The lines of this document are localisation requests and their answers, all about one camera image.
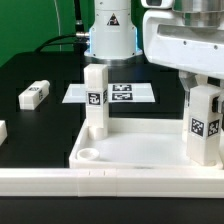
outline white pillar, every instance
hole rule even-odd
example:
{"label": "white pillar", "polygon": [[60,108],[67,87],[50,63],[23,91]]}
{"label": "white pillar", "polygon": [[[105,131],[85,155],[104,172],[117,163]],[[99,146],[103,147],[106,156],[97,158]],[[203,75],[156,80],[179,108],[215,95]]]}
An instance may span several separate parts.
{"label": "white pillar", "polygon": [[221,92],[212,85],[191,89],[187,155],[204,166],[215,165],[219,153],[222,114],[212,112],[212,103]]}
{"label": "white pillar", "polygon": [[86,87],[86,120],[89,137],[102,140],[108,135],[108,68],[90,64],[84,69]]}

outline white platform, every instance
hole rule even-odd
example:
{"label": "white platform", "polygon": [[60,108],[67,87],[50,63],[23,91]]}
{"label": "white platform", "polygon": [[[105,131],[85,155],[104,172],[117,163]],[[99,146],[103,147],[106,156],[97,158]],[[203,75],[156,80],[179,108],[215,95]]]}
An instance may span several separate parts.
{"label": "white platform", "polygon": [[[120,90],[113,91],[114,85],[131,85],[131,90]],[[113,99],[113,94],[128,94],[132,93],[133,99]],[[109,103],[118,103],[118,102],[155,102],[154,94],[152,91],[152,86],[150,83],[116,83],[108,84],[108,101]],[[85,84],[70,84],[69,88],[63,99],[63,103],[85,103],[86,102],[86,89]]]}

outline warning label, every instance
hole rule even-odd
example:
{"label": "warning label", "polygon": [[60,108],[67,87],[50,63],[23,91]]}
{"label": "warning label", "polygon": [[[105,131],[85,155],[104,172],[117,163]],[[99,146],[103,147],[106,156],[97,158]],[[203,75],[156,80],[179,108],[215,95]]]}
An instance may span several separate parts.
{"label": "warning label", "polygon": [[113,15],[111,16],[109,22],[107,23],[108,26],[120,26],[117,17],[115,16],[115,14],[113,13]]}

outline circular hole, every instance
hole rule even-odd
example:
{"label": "circular hole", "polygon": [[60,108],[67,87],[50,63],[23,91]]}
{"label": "circular hole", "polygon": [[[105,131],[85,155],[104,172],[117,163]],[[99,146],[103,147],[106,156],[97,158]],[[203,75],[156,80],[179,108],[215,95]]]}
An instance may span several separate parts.
{"label": "circular hole", "polygon": [[99,158],[99,151],[94,148],[81,149],[77,153],[77,159],[80,161],[95,161]]}

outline qr-like marker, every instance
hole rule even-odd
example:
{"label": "qr-like marker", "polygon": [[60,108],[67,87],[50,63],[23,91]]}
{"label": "qr-like marker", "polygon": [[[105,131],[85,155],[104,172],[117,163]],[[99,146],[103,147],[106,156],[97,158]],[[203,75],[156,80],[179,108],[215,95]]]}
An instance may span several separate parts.
{"label": "qr-like marker", "polygon": [[113,91],[132,91],[132,85],[113,85]]}
{"label": "qr-like marker", "polygon": [[29,91],[37,91],[38,89],[40,89],[40,88],[38,88],[38,87],[31,87],[31,88],[29,88]]}
{"label": "qr-like marker", "polygon": [[219,120],[209,123],[208,137],[211,137],[217,133],[219,133]]}
{"label": "qr-like marker", "polygon": [[201,137],[204,135],[204,123],[192,118],[191,132]]}
{"label": "qr-like marker", "polygon": [[129,101],[133,100],[132,93],[113,93],[112,100]]}
{"label": "qr-like marker", "polygon": [[39,92],[39,100],[42,100],[44,98],[42,90]]}
{"label": "qr-like marker", "polygon": [[100,106],[100,93],[88,93],[88,103],[92,106]]}
{"label": "qr-like marker", "polygon": [[107,102],[107,90],[103,92],[103,103]]}

